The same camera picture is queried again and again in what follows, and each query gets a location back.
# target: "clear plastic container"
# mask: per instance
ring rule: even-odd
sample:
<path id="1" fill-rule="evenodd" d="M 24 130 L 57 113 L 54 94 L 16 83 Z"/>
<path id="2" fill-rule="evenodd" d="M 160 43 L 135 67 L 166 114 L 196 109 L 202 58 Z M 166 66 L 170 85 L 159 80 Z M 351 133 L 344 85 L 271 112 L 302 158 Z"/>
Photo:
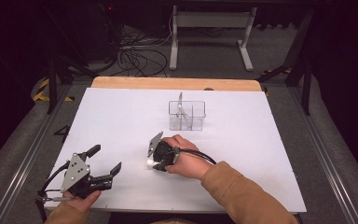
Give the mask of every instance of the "clear plastic container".
<path id="1" fill-rule="evenodd" d="M 205 102 L 170 101 L 170 130 L 171 131 L 202 131 L 205 115 Z"/>

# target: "metal leg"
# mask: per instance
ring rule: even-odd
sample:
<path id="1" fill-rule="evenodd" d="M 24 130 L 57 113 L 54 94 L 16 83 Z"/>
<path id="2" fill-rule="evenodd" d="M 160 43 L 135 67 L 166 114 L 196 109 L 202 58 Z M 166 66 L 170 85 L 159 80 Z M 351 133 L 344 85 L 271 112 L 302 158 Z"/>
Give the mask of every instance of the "metal leg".
<path id="1" fill-rule="evenodd" d="M 248 24 L 246 25 L 246 30 L 245 30 L 245 35 L 243 36 L 243 40 L 238 41 L 238 46 L 239 46 L 240 51 L 241 51 L 241 56 L 242 56 L 242 59 L 243 59 L 243 63 L 245 64 L 246 71 L 249 71 L 249 72 L 253 71 L 254 68 L 252 66 L 248 50 L 246 49 L 246 44 L 248 43 L 249 35 L 251 33 L 253 22 L 255 20 L 255 12 L 256 12 L 256 10 L 257 10 L 256 7 L 252 8 L 251 13 L 250 13 L 251 16 L 250 16 L 250 18 L 248 20 Z"/>
<path id="2" fill-rule="evenodd" d="M 304 19 L 302 20 L 297 30 L 295 39 L 293 40 L 293 43 L 290 46 L 289 52 L 287 52 L 283 65 L 274 69 L 272 72 L 267 72 L 265 76 L 261 76 L 257 78 L 256 80 L 258 82 L 267 81 L 268 79 L 277 76 L 287 68 L 293 68 L 293 70 L 292 72 L 290 72 L 289 76 L 287 77 L 286 84 L 289 82 L 289 80 L 290 82 L 293 82 L 291 80 L 293 80 L 293 76 L 296 74 L 296 72 L 294 72 L 295 67 L 298 67 L 298 64 L 300 63 L 300 51 L 302 50 L 304 39 L 307 35 L 308 28 L 310 27 L 310 21 L 312 19 L 312 15 L 313 15 L 313 9 L 310 8 L 305 14 Z"/>
<path id="3" fill-rule="evenodd" d="M 75 69 L 80 72 L 90 76 L 90 77 L 98 77 L 98 74 L 91 72 L 89 69 L 75 63 L 74 61 L 58 56 L 48 63 L 48 87 L 49 87 L 49 106 L 48 106 L 48 114 L 50 114 L 54 107 L 57 104 L 57 77 L 60 79 L 61 84 L 63 85 L 71 85 L 74 80 L 71 72 L 68 69 L 68 66 L 73 66 Z"/>
<path id="4" fill-rule="evenodd" d="M 170 69 L 175 70 L 178 60 L 178 24 L 177 24 L 177 6 L 173 6 L 172 12 L 172 46 L 171 46 L 171 59 Z"/>
<path id="5" fill-rule="evenodd" d="M 289 76 L 284 81 L 286 86 L 288 87 L 295 87 L 304 74 L 307 72 L 307 63 L 308 60 L 299 58 L 297 60 L 296 65 L 292 68 Z"/>

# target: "forearm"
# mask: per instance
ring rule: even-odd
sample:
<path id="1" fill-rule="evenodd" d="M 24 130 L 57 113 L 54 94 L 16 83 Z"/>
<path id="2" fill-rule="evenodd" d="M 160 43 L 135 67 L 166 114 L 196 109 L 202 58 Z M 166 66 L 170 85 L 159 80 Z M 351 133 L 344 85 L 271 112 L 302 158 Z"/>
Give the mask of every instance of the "forearm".
<path id="1" fill-rule="evenodd" d="M 69 204 L 60 203 L 48 216 L 45 224 L 86 224 L 87 214 L 77 211 Z"/>
<path id="2" fill-rule="evenodd" d="M 236 223 L 297 223 L 275 198 L 224 161 L 204 175 L 201 185 Z"/>

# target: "gray carpet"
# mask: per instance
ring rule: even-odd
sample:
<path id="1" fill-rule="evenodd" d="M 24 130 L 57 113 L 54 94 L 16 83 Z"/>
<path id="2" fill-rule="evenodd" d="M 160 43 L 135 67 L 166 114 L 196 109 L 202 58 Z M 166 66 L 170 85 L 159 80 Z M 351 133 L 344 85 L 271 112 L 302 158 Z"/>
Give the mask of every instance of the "gray carpet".
<path id="1" fill-rule="evenodd" d="M 254 29 L 251 32 L 248 51 L 255 70 L 249 73 L 245 71 L 240 52 L 235 44 L 237 36 L 241 36 L 241 30 L 225 31 L 219 37 L 206 37 L 197 32 L 185 31 L 179 38 L 177 69 L 171 71 L 167 68 L 166 73 L 168 77 L 254 79 L 259 77 L 262 71 L 282 64 L 295 33 L 296 31 L 292 28 L 284 30 L 268 28 L 264 31 Z M 170 57 L 169 43 L 151 49 L 161 51 L 168 59 Z M 145 55 L 163 62 L 160 56 L 153 53 Z M 149 65 L 145 71 L 152 72 L 156 69 L 158 69 L 156 66 Z M 115 65 L 103 72 L 103 75 L 108 76 L 117 71 L 119 69 Z M 298 185 L 308 209 L 308 212 L 301 214 L 301 217 L 304 223 L 347 223 L 337 196 L 315 153 L 315 145 L 302 119 L 301 111 L 297 109 L 290 90 L 282 84 L 284 78 L 285 75 L 279 75 L 263 86 L 268 87 L 270 95 L 268 102 L 290 162 L 299 176 Z M 76 99 L 74 102 L 63 102 L 59 107 L 45 134 L 46 137 L 32 164 L 32 169 L 26 176 L 19 195 L 8 210 L 3 223 L 40 223 L 40 217 L 34 205 L 34 196 L 53 169 L 62 147 L 62 137 L 54 133 L 64 125 L 71 125 L 84 91 L 91 81 L 89 77 L 76 77 L 74 85 L 68 92 L 68 96 L 75 96 Z M 300 88 L 301 86 L 295 88 L 295 91 L 300 91 Z M 311 119 L 358 211 L 358 164 L 329 118 L 320 98 L 316 80 L 312 81 L 310 99 Z M 37 102 L 2 148 L 0 152 L 0 201 L 10 185 L 12 176 L 21 165 L 22 159 L 32 147 L 37 132 L 47 116 L 47 110 L 48 102 Z M 107 223 L 108 219 L 108 213 L 93 211 L 90 213 L 89 223 Z"/>

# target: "metal frame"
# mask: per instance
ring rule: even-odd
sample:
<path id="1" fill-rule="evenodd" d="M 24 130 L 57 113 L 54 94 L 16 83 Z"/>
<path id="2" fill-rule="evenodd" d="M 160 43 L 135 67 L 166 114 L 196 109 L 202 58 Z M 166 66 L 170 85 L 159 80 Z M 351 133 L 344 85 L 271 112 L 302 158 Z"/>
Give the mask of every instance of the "metal frame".
<path id="1" fill-rule="evenodd" d="M 295 102 L 298 112 L 302 115 L 302 119 L 304 123 L 307 125 L 308 132 L 310 133 L 310 137 L 312 139 L 313 144 L 315 145 L 315 153 L 324 168 L 324 172 L 326 177 L 331 185 L 332 190 L 336 194 L 339 205 L 341 206 L 342 212 L 344 213 L 345 218 L 348 223 L 357 224 L 358 223 L 358 213 L 351 201 L 351 197 L 348 194 L 344 183 L 342 182 L 341 176 L 338 174 L 336 167 L 331 161 L 327 150 L 324 146 L 324 143 L 319 135 L 312 118 L 308 116 L 302 106 L 301 97 L 294 87 L 288 88 L 290 96 L 292 100 Z"/>
<path id="2" fill-rule="evenodd" d="M 178 11 L 177 6 L 173 6 L 172 11 L 172 46 L 170 69 L 175 70 L 177 66 L 178 57 L 178 27 L 230 27 L 230 28 L 245 28 L 245 33 L 242 40 L 238 40 L 238 47 L 241 52 L 243 63 L 246 71 L 253 71 L 254 68 L 246 49 L 246 44 L 249 40 L 249 35 L 252 30 L 252 25 L 255 20 L 256 7 L 253 7 L 250 12 L 183 12 Z"/>

